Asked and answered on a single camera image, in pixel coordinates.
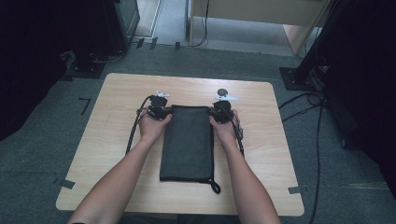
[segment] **black fabric bag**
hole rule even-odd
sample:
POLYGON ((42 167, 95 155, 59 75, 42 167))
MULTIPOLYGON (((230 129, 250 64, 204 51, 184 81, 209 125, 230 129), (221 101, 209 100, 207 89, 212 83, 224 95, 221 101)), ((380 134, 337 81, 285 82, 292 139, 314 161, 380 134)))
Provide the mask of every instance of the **black fabric bag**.
POLYGON ((172 120, 165 128, 160 180, 210 184, 219 194, 208 107, 172 105, 172 110, 172 120))

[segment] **white object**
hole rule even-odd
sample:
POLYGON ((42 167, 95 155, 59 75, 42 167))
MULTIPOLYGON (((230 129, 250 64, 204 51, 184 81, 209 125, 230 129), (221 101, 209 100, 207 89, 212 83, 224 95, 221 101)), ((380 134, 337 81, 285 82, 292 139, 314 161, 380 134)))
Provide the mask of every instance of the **white object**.
POLYGON ((237 101, 239 100, 238 97, 235 96, 231 96, 231 95, 225 95, 225 96, 217 96, 215 97, 216 100, 220 100, 220 101, 237 101))
POLYGON ((169 96, 169 94, 166 94, 166 93, 161 92, 161 91, 156 91, 156 92, 157 92, 157 96, 160 96, 160 97, 168 97, 169 96))

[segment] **tape mark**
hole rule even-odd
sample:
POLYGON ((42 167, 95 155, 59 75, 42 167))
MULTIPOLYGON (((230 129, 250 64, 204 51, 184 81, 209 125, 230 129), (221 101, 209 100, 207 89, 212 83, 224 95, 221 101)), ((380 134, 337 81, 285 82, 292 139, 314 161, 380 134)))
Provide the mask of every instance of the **tape mark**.
POLYGON ((73 181, 61 179, 61 178, 56 178, 53 184, 67 189, 72 189, 76 185, 76 183, 73 181))
POLYGON ((155 46, 157 45, 157 40, 158 40, 158 37, 155 37, 154 39, 152 39, 149 49, 155 49, 155 46))
POLYGON ((300 187, 291 187, 289 188, 289 194, 301 193, 300 187))
POLYGON ((85 99, 85 98, 81 98, 81 97, 79 97, 78 99, 79 99, 79 100, 85 100, 85 101, 87 101, 87 104, 85 104, 84 109, 83 109, 82 112, 81 112, 81 115, 84 115, 85 111, 86 111, 87 108, 88 108, 88 105, 89 105, 90 102, 91 102, 91 99, 85 99))
POLYGON ((139 42, 137 42, 136 48, 137 48, 137 49, 142 48, 144 42, 145 42, 145 38, 139 39, 139 42))
POLYGON ((180 42, 176 42, 175 44, 175 51, 180 49, 180 42))

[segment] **hand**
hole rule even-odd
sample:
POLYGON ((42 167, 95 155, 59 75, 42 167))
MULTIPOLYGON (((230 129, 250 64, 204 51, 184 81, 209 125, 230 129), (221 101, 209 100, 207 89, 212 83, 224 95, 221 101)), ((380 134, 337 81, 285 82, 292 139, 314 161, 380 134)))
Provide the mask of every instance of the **hand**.
POLYGON ((154 143, 163 132, 163 128, 169 121, 172 115, 169 114, 165 119, 156 120, 152 118, 146 109, 143 109, 142 116, 139 120, 140 139, 154 143))
MULTIPOLYGON (((224 144, 236 145, 236 135, 235 135, 235 131, 233 130, 233 125, 231 124, 230 121, 226 123, 217 123, 212 116, 209 117, 209 121, 210 124, 215 129, 216 134, 223 145, 224 144)), ((238 125, 238 113, 236 112, 236 110, 233 110, 233 123, 235 125, 238 125)))

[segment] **forearm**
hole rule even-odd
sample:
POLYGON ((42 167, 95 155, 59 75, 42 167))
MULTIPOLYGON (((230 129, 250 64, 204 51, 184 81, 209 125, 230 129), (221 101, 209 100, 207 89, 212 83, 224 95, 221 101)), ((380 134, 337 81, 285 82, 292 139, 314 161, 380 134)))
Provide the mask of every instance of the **forearm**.
POLYGON ((144 139, 99 182, 78 206, 68 223, 116 223, 131 199, 153 142, 144 139))
POLYGON ((223 145, 233 185, 236 209, 242 223, 280 223, 274 204, 236 144, 223 145))

